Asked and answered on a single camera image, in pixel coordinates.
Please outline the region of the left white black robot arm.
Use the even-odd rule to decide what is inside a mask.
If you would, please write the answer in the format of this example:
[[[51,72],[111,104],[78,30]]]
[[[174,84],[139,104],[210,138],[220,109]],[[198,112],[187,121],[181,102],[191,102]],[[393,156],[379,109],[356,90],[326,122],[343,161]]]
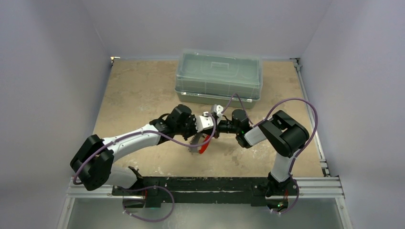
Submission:
[[[91,135],[70,162],[75,172],[73,182],[89,191],[113,185],[137,195],[142,190],[141,175],[134,168],[116,167],[114,163],[140,149],[173,140],[176,135],[188,139],[201,132],[204,121],[209,120],[206,116],[193,115],[189,107],[180,104],[135,131],[107,138]]]

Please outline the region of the red handled metal key tool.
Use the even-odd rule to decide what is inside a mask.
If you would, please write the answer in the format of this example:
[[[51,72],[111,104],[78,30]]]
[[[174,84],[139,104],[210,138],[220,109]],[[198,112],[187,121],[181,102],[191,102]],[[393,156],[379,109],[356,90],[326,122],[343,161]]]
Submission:
[[[192,147],[188,147],[188,151],[191,154],[202,154],[207,149],[212,137],[208,134],[204,133],[197,133],[191,140],[190,145]]]

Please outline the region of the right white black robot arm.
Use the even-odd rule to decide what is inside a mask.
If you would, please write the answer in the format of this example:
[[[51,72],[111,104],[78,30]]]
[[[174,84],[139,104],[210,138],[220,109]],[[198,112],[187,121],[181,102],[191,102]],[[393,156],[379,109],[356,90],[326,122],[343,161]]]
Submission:
[[[276,158],[267,177],[268,196],[280,194],[287,188],[287,184],[292,181],[290,173],[293,158],[310,138],[307,129],[282,110],[253,127],[246,111],[236,109],[230,120],[218,123],[216,134],[220,133],[235,134],[242,148],[251,148],[265,140],[272,145]]]

